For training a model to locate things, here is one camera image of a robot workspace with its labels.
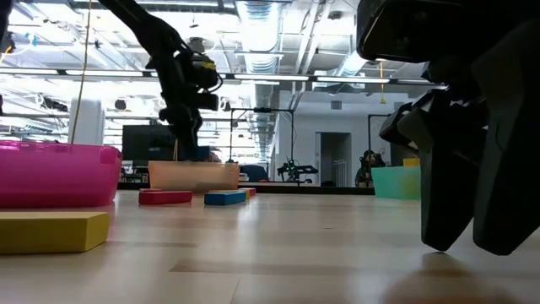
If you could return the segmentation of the white building column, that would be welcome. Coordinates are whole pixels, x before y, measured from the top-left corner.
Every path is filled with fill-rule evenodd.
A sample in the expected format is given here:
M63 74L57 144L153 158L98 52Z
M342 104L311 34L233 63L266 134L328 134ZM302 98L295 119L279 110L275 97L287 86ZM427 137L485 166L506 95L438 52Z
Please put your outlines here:
M105 108L100 100L72 99L68 118L70 144L102 145L105 132Z

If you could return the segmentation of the person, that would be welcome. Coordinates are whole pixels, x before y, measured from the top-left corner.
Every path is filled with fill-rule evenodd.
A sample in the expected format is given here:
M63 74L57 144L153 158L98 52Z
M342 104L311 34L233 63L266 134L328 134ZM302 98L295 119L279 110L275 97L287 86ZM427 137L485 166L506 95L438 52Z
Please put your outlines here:
M373 182L371 171L373 168L385 167L386 163L381 157L381 154L375 153L371 149L368 149L359 158L360 168L355 175L356 187L369 187Z

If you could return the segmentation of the red plastic bin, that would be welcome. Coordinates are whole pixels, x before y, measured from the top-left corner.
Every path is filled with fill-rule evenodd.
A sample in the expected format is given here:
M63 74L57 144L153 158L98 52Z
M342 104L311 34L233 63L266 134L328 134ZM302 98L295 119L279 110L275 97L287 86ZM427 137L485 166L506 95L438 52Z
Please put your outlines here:
M0 209L105 206L121 167L112 147L0 141Z

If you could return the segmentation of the orange translucent plastic bin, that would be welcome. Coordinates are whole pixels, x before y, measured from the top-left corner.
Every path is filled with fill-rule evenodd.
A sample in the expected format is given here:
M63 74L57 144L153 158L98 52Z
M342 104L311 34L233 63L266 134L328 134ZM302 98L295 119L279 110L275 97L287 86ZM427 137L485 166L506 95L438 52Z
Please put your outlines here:
M150 161L148 172L151 188L206 193L236 189L240 167L234 163Z

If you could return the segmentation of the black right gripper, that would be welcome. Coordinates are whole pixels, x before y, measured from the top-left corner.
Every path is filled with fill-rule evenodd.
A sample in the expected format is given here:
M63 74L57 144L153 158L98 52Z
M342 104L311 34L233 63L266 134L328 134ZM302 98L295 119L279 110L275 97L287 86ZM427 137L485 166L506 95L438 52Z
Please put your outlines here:
M519 24L540 19L540 0L360 0L356 52L368 61L468 65Z

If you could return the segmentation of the black monitor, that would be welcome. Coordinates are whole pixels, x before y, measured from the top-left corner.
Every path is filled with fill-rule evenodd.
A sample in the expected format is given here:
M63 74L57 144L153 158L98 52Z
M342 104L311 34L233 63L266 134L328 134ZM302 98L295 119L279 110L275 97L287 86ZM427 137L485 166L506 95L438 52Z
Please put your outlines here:
M124 160L173 160L176 137L165 125L124 125Z

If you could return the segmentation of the teal translucent plastic bin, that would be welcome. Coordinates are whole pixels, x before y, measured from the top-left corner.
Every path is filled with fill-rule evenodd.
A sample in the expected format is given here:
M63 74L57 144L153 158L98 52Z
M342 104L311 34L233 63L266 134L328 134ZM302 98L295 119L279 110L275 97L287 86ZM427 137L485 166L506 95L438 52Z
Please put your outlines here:
M420 200L420 168L418 166L388 166L371 170L377 198Z

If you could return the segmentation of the black robot station frame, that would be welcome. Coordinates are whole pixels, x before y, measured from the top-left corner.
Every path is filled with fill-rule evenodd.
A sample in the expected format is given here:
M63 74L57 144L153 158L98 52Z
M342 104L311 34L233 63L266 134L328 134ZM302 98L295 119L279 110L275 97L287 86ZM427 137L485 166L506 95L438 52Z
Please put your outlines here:
M391 145L379 135L381 127L389 114L369 114L368 115L368 150L379 154L386 164L392 164Z
M242 113L238 117L234 117L235 111L242 111ZM231 108L230 109L230 118L229 118L229 159L227 160L227 163L233 163L233 155L232 155L232 149L233 149L233 132L235 128L235 124L237 121L239 121L247 112L254 112L259 114L268 114L273 112L286 112L289 114L290 117L290 127L291 127L291 135L290 135L290 158L294 158L294 141L296 136L296 130L294 125L294 110L291 109L279 109L279 108L271 108L271 107L265 107L265 106L258 106L253 108Z

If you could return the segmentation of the long blue block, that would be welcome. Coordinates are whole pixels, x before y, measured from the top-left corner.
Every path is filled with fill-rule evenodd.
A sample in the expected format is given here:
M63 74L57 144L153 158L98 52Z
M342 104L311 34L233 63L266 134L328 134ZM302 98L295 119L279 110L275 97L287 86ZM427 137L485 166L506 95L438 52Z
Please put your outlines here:
M204 196L204 204L211 206L240 204L245 201L246 192L242 191L206 193Z

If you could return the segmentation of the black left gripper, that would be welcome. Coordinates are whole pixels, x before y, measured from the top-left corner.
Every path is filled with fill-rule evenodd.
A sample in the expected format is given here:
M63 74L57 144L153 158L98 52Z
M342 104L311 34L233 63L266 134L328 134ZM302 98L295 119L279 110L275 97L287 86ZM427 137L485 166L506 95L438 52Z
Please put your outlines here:
M180 93L163 91L161 97L165 107L159 111L159 120L166 121L171 127L181 127L175 131L178 140L178 160L199 161L197 130L202 118L201 110L217 111L219 97L207 91L182 91Z

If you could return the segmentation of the black aluminium table frame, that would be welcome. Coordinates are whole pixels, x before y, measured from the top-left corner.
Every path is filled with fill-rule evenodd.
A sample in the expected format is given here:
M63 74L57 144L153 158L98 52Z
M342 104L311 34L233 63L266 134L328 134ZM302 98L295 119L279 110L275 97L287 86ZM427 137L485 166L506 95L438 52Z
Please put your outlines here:
M256 193L375 195L375 189L373 187L321 187L313 183L240 182L238 188L255 188Z

